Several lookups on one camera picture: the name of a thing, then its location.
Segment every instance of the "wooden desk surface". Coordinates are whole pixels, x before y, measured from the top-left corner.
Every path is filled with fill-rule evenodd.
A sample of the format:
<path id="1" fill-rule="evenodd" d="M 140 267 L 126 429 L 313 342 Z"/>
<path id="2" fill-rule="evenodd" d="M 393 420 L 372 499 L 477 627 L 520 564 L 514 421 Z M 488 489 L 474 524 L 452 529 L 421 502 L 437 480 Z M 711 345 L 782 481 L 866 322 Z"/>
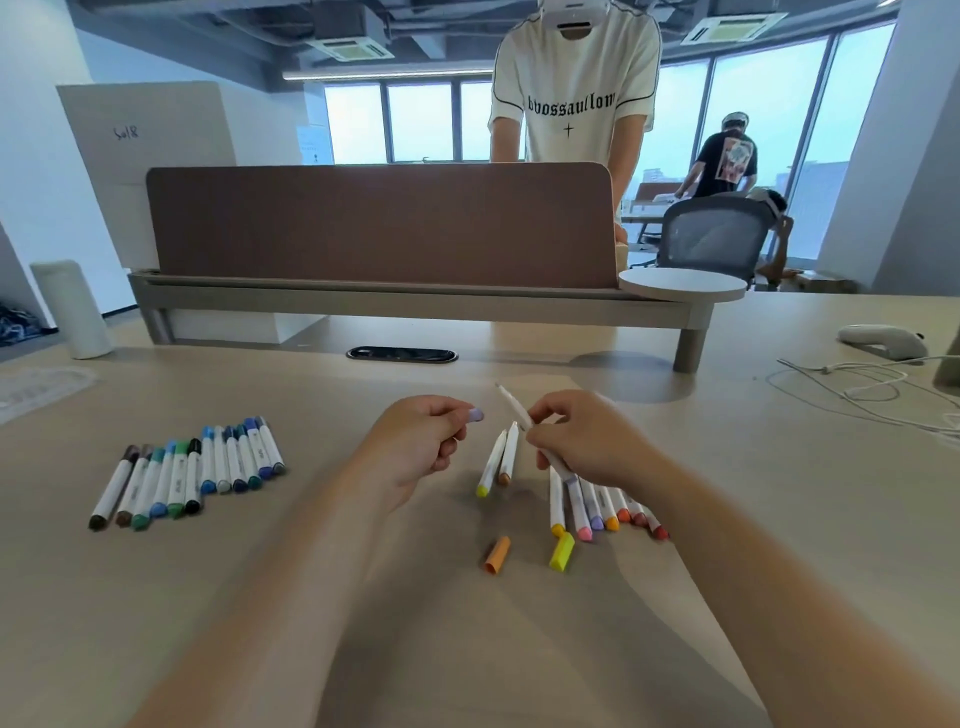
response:
<path id="1" fill-rule="evenodd" d="M 0 428 L 0 722 L 122 724 L 225 608 L 303 489 L 386 404 L 437 391 L 473 400 L 487 420 L 471 426 L 454 467 L 389 521 L 318 725 L 768 725 L 672 545 L 625 529 L 577 545 L 567 574 L 550 570 L 546 479 L 526 447 L 516 485 L 474 497 L 511 420 L 495 378 L 528 405 L 570 386 L 619 401 L 960 692 L 960 453 L 920 432 L 829 414 L 765 381 L 782 370 L 778 356 L 871 358 L 834 335 L 874 322 L 922 331 L 942 352 L 956 301 L 748 294 L 717 306 L 696 377 L 671 372 L 677 334 L 659 329 L 334 317 L 291 351 L 254 351 L 154 348 L 140 324 L 126 325 L 115 354 L 84 363 L 99 384 Z M 343 356 L 371 343 L 451 348 L 460 360 Z M 65 363 L 57 348 L 0 373 Z M 933 367 L 917 371 L 929 380 Z M 842 409 L 798 375 L 773 381 Z M 853 383 L 837 375 L 837 386 Z M 881 406 L 935 421 L 943 405 L 907 388 Z M 251 414 L 270 419 L 291 467 L 265 491 L 211 497 L 201 516 L 145 533 L 86 530 L 127 443 Z M 501 534 L 514 546 L 491 577 L 478 565 Z"/>

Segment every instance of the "office chair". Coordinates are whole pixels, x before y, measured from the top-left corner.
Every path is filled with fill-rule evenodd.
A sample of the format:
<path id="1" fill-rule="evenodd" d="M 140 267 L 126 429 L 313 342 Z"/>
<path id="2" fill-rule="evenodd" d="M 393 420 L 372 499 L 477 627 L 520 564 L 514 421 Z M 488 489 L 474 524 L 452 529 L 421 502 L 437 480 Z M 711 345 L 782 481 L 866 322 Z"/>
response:
<path id="1" fill-rule="evenodd" d="M 683 200 L 663 216 L 657 265 L 724 273 L 749 285 L 774 222 L 767 206 L 742 197 Z"/>

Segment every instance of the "white cable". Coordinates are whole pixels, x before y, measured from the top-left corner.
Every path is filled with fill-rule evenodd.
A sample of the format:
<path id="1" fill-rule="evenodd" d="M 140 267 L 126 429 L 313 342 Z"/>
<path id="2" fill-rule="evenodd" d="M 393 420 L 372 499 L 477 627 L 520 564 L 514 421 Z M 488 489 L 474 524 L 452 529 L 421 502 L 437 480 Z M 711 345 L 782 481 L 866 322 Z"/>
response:
<path id="1" fill-rule="evenodd" d="M 790 369 L 806 376 L 807 378 L 816 382 L 817 384 L 819 384 L 829 392 L 832 392 L 834 395 L 841 398 L 842 400 L 848 401 L 854 407 L 857 407 L 858 409 L 863 410 L 864 412 L 871 415 L 872 417 L 876 417 L 879 421 L 891 423 L 894 425 L 916 427 L 926 432 L 932 432 L 936 435 L 939 435 L 939 437 L 944 441 L 956 440 L 957 445 L 960 446 L 960 413 L 952 413 L 952 412 L 945 413 L 944 421 L 948 425 L 952 425 L 952 426 L 941 427 L 938 425 L 930 425 L 928 423 L 918 423 L 912 420 L 904 420 L 899 417 L 887 417 L 886 415 L 882 415 L 878 412 L 875 412 L 872 409 L 868 409 L 867 407 L 865 407 L 863 404 L 861 404 L 863 400 L 857 396 L 857 395 L 861 395 L 862 393 L 868 390 L 874 389 L 875 387 L 890 387 L 891 389 L 894 390 L 894 392 L 897 393 L 897 395 L 899 395 L 900 390 L 897 389 L 896 385 L 903 382 L 903 383 L 909 384 L 910 386 L 921 389 L 929 394 L 935 395 L 936 397 L 939 397 L 942 400 L 946 400 L 950 404 L 952 404 L 954 407 L 960 408 L 960 403 L 957 403 L 956 400 L 948 397 L 942 392 L 937 392 L 934 389 L 924 387 L 920 384 L 908 382 L 906 381 L 907 378 L 909 377 L 909 374 L 907 372 L 901 372 L 897 369 L 894 369 L 894 367 L 898 367 L 903 364 L 914 364 L 922 361 L 934 361 L 938 359 L 960 359 L 960 355 L 944 354 L 941 356 L 922 356 L 916 359 L 905 359 L 903 361 L 894 362 L 892 364 L 870 364 L 870 363 L 864 363 L 859 361 L 842 361 L 836 364 L 827 364 L 827 366 L 824 366 L 824 367 L 804 367 L 804 366 L 801 366 L 800 364 L 794 364 L 792 361 L 788 361 L 787 359 L 777 359 L 777 361 L 780 364 L 786 367 L 789 367 Z M 880 371 L 885 374 L 890 374 L 893 376 L 891 378 L 878 380 L 873 384 L 867 384 L 860 387 L 849 387 L 848 389 L 845 389 L 840 392 L 826 386 L 817 377 L 813 376 L 814 374 L 829 375 L 833 372 L 840 371 L 840 372 L 852 372 L 854 374 L 859 374 L 861 376 L 874 378 L 873 376 L 871 376 L 871 374 L 866 374 L 865 371 L 861 371 L 861 370 L 866 370 L 866 372 L 871 372 L 871 374 L 876 374 L 877 371 Z"/>

